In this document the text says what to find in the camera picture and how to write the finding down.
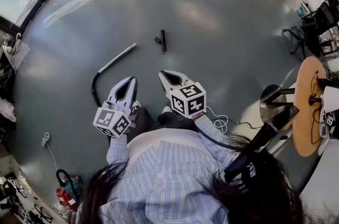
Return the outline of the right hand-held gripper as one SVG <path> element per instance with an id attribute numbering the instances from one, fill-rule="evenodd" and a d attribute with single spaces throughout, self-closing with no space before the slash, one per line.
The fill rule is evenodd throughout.
<path id="1" fill-rule="evenodd" d="M 165 93 L 168 93 L 172 110 L 189 119 L 206 112 L 206 91 L 199 82 L 174 89 L 174 85 L 183 85 L 188 80 L 185 74 L 161 70 L 158 77 Z"/>

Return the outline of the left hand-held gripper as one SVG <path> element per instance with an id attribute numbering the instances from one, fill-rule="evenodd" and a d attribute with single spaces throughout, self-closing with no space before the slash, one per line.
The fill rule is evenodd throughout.
<path id="1" fill-rule="evenodd" d="M 120 138 L 136 127 L 139 101 L 136 100 L 138 81 L 127 77 L 118 82 L 110 91 L 109 97 L 97 109 L 93 126 L 111 138 Z"/>

